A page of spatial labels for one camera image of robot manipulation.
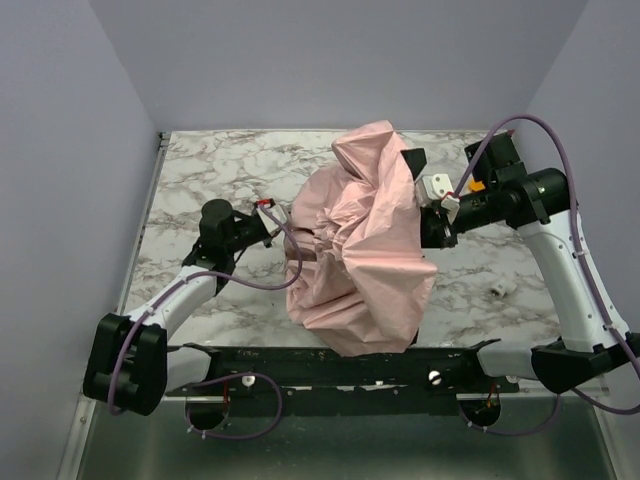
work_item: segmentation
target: pink cloth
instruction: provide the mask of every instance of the pink cloth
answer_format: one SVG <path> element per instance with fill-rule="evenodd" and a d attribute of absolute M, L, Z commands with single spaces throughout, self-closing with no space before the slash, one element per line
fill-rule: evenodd
<path fill-rule="evenodd" d="M 287 290 L 291 320 L 344 356 L 403 352 L 415 337 L 437 272 L 422 258 L 420 211 L 387 121 L 332 144 L 339 164 L 315 172 L 293 202 L 304 255 Z M 286 247 L 287 278 L 297 269 Z"/>

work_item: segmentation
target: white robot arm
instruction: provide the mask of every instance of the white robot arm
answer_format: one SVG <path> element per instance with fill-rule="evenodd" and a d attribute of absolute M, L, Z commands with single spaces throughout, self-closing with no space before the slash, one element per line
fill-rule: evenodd
<path fill-rule="evenodd" d="M 390 395 L 385 397 L 385 408 L 397 413 L 426 408 L 448 415 L 457 414 L 457 410 L 443 409 L 435 401 L 438 395 L 449 401 L 458 393 L 487 392 L 504 376 L 539 380 L 560 394 L 628 362 L 629 356 L 621 348 L 628 345 L 631 351 L 640 352 L 640 335 L 629 332 L 613 308 L 585 251 L 586 243 L 582 241 L 582 251 L 574 248 L 566 177 L 556 169 L 527 173 L 511 139 L 503 135 L 493 137 L 491 147 L 478 164 L 478 174 L 488 188 L 456 198 L 453 207 L 445 189 L 433 188 L 432 178 L 419 180 L 418 188 L 429 192 L 428 205 L 422 207 L 422 247 L 453 247 L 458 234 L 506 221 L 523 238 L 540 267 L 560 319 L 560 339 L 541 346 L 495 340 L 469 348 L 410 348 L 403 354 L 354 358 L 339 357 L 328 349 L 319 354 L 317 349 L 304 348 L 168 347 L 168 338 L 227 283 L 236 252 L 261 241 L 268 244 L 281 228 L 286 233 L 287 213 L 272 201 L 267 203 L 268 210 L 263 205 L 247 216 L 233 211 L 228 202 L 214 200 L 203 207 L 200 238 L 178 276 L 145 305 L 125 316 L 110 314 L 100 321 L 85 375 L 85 394 L 147 415 L 165 392 L 241 371 L 268 374 L 274 384 L 293 385 L 307 392 L 294 395 L 298 401 L 306 399 L 302 414 L 316 412 L 320 405 L 326 406 L 329 414 L 332 408 L 345 413 L 349 402 L 360 414 L 361 399 L 345 396 L 340 390 L 351 385 L 356 393 L 365 387 L 369 392 L 402 386 L 393 394 L 379 391 L 370 395 Z M 424 151 L 402 154 L 412 173 L 422 170 Z M 593 289 L 579 265 L 581 258 L 586 258 L 609 308 L 610 326 L 605 325 L 602 309 L 597 308 Z M 614 333 L 624 338 L 624 346 Z M 387 411 L 372 409 L 374 413 Z"/>

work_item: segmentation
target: metal screw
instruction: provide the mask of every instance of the metal screw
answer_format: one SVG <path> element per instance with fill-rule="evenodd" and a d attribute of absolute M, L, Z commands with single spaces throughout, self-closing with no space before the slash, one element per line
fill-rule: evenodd
<path fill-rule="evenodd" d="M 429 382 L 431 382 L 431 385 L 440 385 L 442 383 L 440 372 L 437 370 L 431 370 L 429 372 Z"/>
<path fill-rule="evenodd" d="M 256 377 L 254 377 L 253 375 L 247 375 L 245 377 L 242 377 L 242 384 L 245 387 L 250 387 L 254 383 L 256 383 Z"/>

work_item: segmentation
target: white marble tabletop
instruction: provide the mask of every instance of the white marble tabletop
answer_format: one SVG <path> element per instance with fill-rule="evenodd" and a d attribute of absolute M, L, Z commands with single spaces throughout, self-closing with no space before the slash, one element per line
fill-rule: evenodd
<path fill-rule="evenodd" d="M 317 168 L 334 162 L 331 141 L 340 131 L 174 132 L 151 207 L 127 310 L 140 306 L 180 270 L 198 236 L 200 208 L 213 198 L 249 212 L 258 198 L 289 206 Z M 423 147 L 425 172 L 460 178 L 465 145 L 477 132 L 403 132 L 410 147 Z M 537 341 L 559 335 L 549 296 L 533 257 L 506 226 L 492 225 L 460 236 L 452 250 L 425 250 L 438 265 L 436 286 L 424 315 L 419 346 L 468 346 L 479 341 Z M 235 275 L 259 282 L 283 281 L 282 239 L 274 248 L 256 245 Z M 516 291 L 502 299 L 489 290 L 499 278 Z M 171 338 L 171 344 L 319 347 L 322 342 L 293 325 L 285 293 L 252 290 L 229 283 L 199 308 Z"/>

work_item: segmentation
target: gray wall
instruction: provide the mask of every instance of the gray wall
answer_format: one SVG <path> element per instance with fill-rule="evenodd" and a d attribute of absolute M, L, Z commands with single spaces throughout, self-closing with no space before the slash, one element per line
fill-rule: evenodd
<path fill-rule="evenodd" d="M 91 2 L 163 129 L 488 127 L 527 106 L 586 4 Z"/>
<path fill-rule="evenodd" d="M 55 478 L 155 128 L 86 0 L 0 16 L 0 478 Z"/>
<path fill-rule="evenodd" d="M 618 309 L 640 330 L 640 3 L 591 0 L 531 102 L 528 111 L 558 131 L 575 169 L 584 228 L 596 264 Z M 536 127 L 516 138 L 533 165 L 558 165 Z M 640 402 L 630 368 L 610 376 L 613 401 Z M 640 469 L 640 417 L 620 422 Z"/>

